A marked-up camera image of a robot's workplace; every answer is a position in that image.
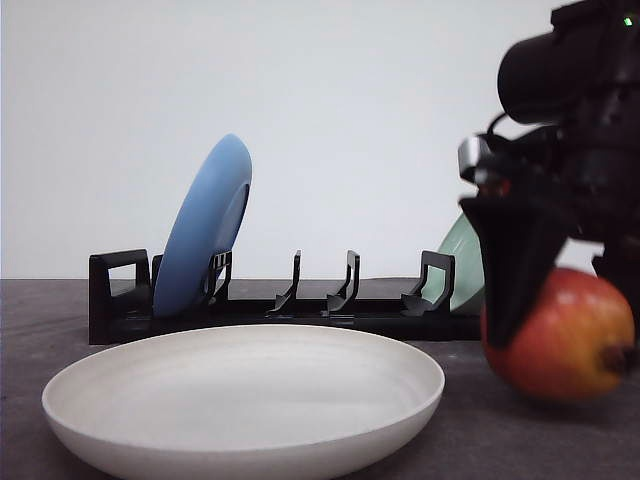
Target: green plate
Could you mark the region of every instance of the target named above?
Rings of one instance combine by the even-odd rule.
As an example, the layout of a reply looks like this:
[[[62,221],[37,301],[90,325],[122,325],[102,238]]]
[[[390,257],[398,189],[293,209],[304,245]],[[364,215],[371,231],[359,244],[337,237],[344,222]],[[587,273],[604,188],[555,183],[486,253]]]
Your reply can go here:
[[[451,311],[460,315],[477,315],[484,302],[484,271],[480,241],[464,214],[453,224],[442,241],[438,253],[453,255],[456,259],[456,278],[451,297]],[[422,298],[431,302],[444,290],[444,271],[429,267],[427,284]]]

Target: white plate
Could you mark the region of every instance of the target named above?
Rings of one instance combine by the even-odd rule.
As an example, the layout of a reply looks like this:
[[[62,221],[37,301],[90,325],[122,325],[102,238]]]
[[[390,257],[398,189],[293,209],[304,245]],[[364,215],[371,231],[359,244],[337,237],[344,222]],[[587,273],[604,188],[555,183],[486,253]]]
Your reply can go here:
[[[411,440],[443,387],[402,342],[252,325],[105,350],[56,375],[42,404],[69,450],[123,479],[328,479]]]

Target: blue plate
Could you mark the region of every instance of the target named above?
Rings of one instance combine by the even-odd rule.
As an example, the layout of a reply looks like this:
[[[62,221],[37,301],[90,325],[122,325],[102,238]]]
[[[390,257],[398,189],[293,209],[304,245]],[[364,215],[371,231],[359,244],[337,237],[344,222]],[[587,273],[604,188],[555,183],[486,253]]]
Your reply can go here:
[[[213,148],[187,193],[164,250],[153,313],[178,314],[204,298],[211,256],[231,250],[251,185],[251,157],[227,135]]]

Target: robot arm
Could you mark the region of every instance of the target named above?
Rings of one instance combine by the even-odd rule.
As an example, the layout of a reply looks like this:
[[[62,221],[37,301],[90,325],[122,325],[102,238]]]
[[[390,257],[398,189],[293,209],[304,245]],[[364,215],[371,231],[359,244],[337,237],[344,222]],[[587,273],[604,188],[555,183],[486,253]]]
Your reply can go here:
[[[555,10],[551,33],[505,55],[506,114],[543,127],[508,140],[467,139],[460,204],[480,238],[488,339],[505,347],[567,238],[601,242],[594,259],[640,315],[640,0],[585,0]]]

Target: cable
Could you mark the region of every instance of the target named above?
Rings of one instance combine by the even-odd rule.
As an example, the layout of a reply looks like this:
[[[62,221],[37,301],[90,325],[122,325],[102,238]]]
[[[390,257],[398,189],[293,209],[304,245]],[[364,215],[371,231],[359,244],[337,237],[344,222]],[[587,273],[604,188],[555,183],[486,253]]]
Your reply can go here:
[[[493,137],[495,135],[493,133],[493,131],[495,130],[496,125],[498,125],[498,123],[500,123],[506,117],[507,117],[507,113],[506,112],[502,112],[500,115],[498,115],[496,118],[494,118],[493,121],[489,124],[489,128],[487,128],[487,135]]]

